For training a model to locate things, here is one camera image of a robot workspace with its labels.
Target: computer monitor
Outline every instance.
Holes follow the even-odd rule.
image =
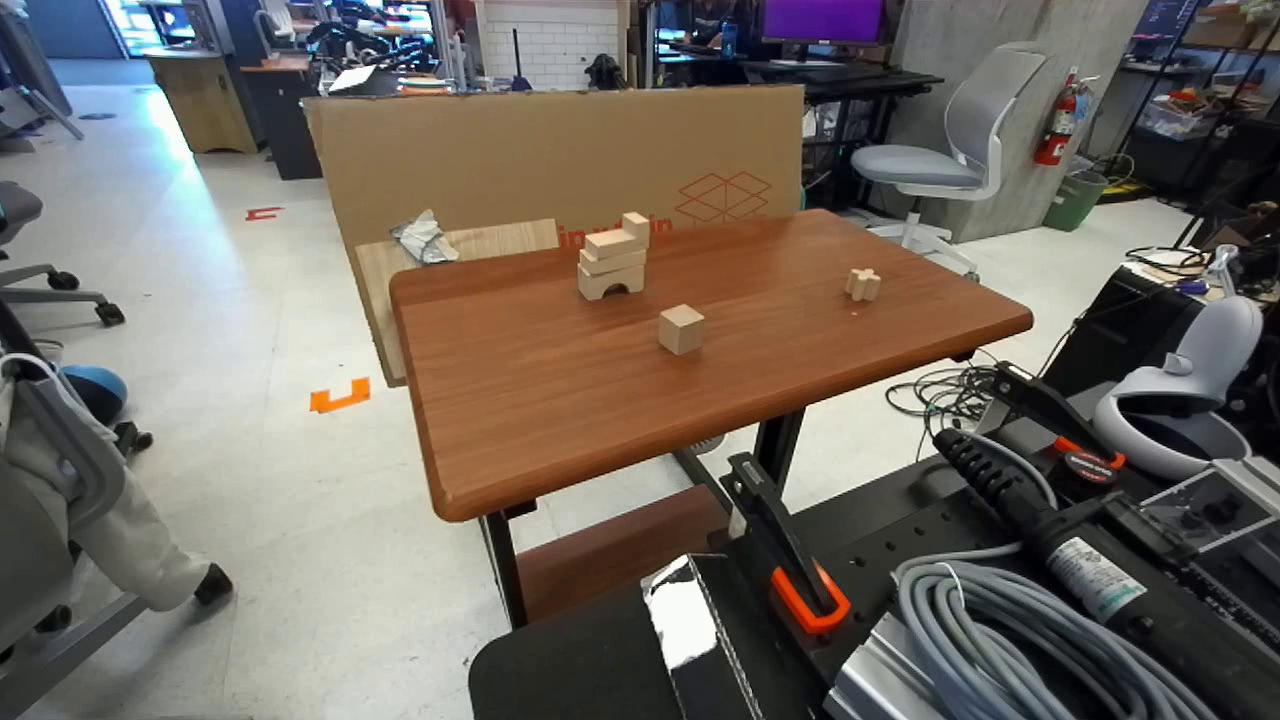
[[[1147,11],[1137,19],[1133,40],[1166,45],[1208,0],[1147,0]]]
[[[767,45],[885,45],[885,0],[762,0]]]

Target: cardboard panel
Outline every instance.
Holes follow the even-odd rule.
[[[800,116],[800,90],[308,99],[389,385],[402,385],[389,279],[408,270],[389,235],[424,207],[443,234],[556,221],[565,245],[621,211],[645,211],[654,235],[793,215]]]

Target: trash bin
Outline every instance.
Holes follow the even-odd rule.
[[[1072,160],[1064,184],[1057,190],[1042,211],[1042,230],[1061,230],[1061,234],[1080,230],[1092,203],[1104,197],[1104,190],[1106,190],[1104,173],[1095,173],[1082,160]]]

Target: cabinet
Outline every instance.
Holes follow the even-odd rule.
[[[257,152],[237,74],[225,57],[164,54],[147,57],[147,63],[193,152]]]
[[[321,176],[302,95],[315,95],[308,59],[265,59],[243,69],[243,83],[265,129],[279,180]]]

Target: white chair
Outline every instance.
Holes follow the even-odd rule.
[[[1033,45],[1000,45],[970,78],[965,78],[944,109],[947,152],[914,146],[871,146],[852,152],[852,170],[871,184],[911,197],[904,224],[877,224],[877,235],[901,239],[921,255],[947,251],[952,234],[921,224],[923,201],[988,201],[1000,190],[1000,126],[1014,95],[1041,74],[1042,54]]]

